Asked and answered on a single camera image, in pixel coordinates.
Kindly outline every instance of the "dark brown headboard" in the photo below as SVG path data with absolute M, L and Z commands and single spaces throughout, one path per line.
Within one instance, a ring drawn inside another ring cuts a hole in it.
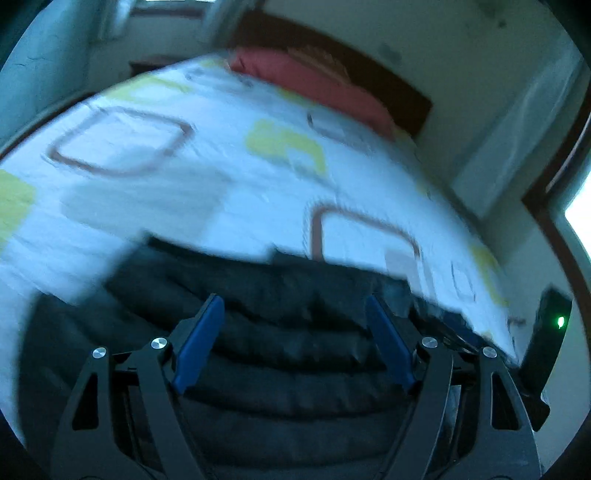
M 392 118 L 412 136 L 421 131 L 433 104 L 405 80 L 368 56 L 316 30 L 261 10 L 247 12 L 228 46 L 319 47 L 340 60 L 349 71 L 351 81 L 371 92 L 388 108 Z

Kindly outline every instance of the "bed cover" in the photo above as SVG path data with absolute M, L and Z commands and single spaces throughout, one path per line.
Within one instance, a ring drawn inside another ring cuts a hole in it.
M 209 55 L 117 85 L 2 163 L 0 408 L 17 434 L 36 295 L 75 303 L 147 232 L 227 257 L 277 248 L 405 277 L 515 358 L 494 257 L 413 155 L 223 65 Z

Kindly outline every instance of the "black fabric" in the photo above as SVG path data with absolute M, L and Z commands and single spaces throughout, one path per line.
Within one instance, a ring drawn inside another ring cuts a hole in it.
M 375 290 L 408 314 L 405 281 L 283 254 L 269 264 L 227 260 L 152 239 L 80 305 L 40 297 L 20 355 L 27 448 L 48 466 L 92 349 L 139 349 L 217 293 L 226 324 L 180 405 L 218 477 L 372 478 L 412 407 L 366 329 Z M 137 429 L 146 463 L 157 466 L 147 425 Z

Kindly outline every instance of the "metal bolt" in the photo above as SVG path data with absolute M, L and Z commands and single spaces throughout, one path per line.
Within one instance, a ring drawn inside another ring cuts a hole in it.
M 423 340 L 421 340 L 421 343 L 423 344 L 423 346 L 425 348 L 437 348 L 437 339 L 433 338 L 433 337 L 423 337 Z
M 487 356 L 488 358 L 496 358 L 496 350 L 491 346 L 484 347 L 482 349 L 482 353 L 484 353 L 484 356 Z
M 168 340 L 166 338 L 158 337 L 152 340 L 152 348 L 154 350 L 160 350 L 168 345 Z
M 95 348 L 92 351 L 92 356 L 94 358 L 103 358 L 105 355 L 107 354 L 107 349 L 103 346 L 100 346 L 98 348 Z

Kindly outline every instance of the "window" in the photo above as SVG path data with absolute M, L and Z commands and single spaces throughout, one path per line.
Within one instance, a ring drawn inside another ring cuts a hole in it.
M 200 16 L 216 0 L 138 0 L 134 14 L 183 14 Z
M 564 211 L 564 216 L 591 257 L 591 174 L 587 175 L 583 186 Z

